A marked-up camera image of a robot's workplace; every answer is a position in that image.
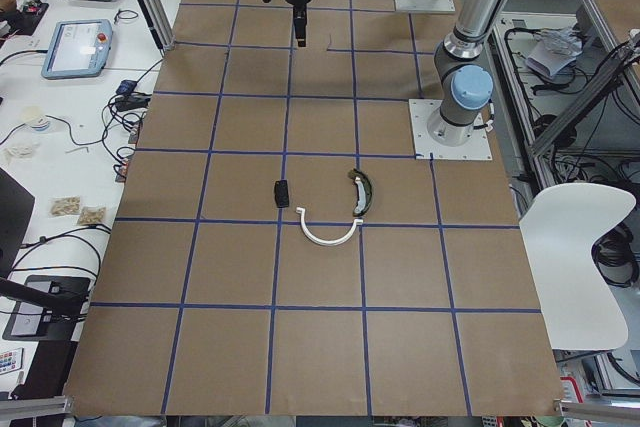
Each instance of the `metal plate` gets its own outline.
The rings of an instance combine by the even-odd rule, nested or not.
[[[429,12],[432,14],[453,14],[456,7],[453,0],[395,0],[399,12]]]
[[[471,138],[459,147],[449,147],[434,140],[427,132],[427,121],[431,113],[440,108],[441,100],[411,99],[411,130],[413,131],[413,146],[416,159],[436,160],[493,160],[489,140],[484,129],[474,130]],[[484,121],[478,114],[475,125],[482,125]]]

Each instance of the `white curved handle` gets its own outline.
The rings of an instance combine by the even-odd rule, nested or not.
[[[304,220],[304,215],[306,212],[304,207],[297,207],[296,212],[300,214],[300,227],[302,227],[302,232],[304,232],[304,235],[307,236],[307,239],[309,239],[314,244],[322,245],[324,247],[333,247],[336,245],[344,244],[347,240],[349,240],[353,236],[358,226],[364,223],[364,220],[362,219],[354,219],[351,229],[349,229],[349,232],[347,232],[344,236],[336,240],[323,240],[323,239],[319,239],[318,237],[313,235],[311,232],[309,232],[309,229],[307,228],[307,224]]]

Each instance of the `light blue round cap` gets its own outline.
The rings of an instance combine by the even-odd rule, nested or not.
[[[480,110],[491,100],[493,79],[482,67],[465,65],[453,76],[451,94],[466,110]]]

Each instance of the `white chair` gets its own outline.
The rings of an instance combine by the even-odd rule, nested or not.
[[[591,247],[635,206],[628,192],[563,184],[540,192],[520,220],[551,347],[613,350],[627,323],[591,258]]]

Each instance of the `white curved object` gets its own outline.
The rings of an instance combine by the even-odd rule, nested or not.
[[[563,184],[540,192],[520,220],[553,349],[609,350],[626,343],[627,323],[591,247],[635,204],[633,195],[614,187]]]
[[[307,239],[309,239],[314,244],[322,245],[324,247],[333,247],[336,245],[344,244],[353,236],[358,226],[364,223],[364,220],[362,219],[353,219],[353,225],[351,225],[351,229],[349,229],[349,232],[347,232],[345,235],[336,240],[324,240],[319,239],[318,237],[313,235],[307,228],[307,224],[304,218],[306,212],[304,207],[297,207],[296,212],[300,214],[300,227],[302,227],[302,232],[304,232],[304,235],[307,236]]]

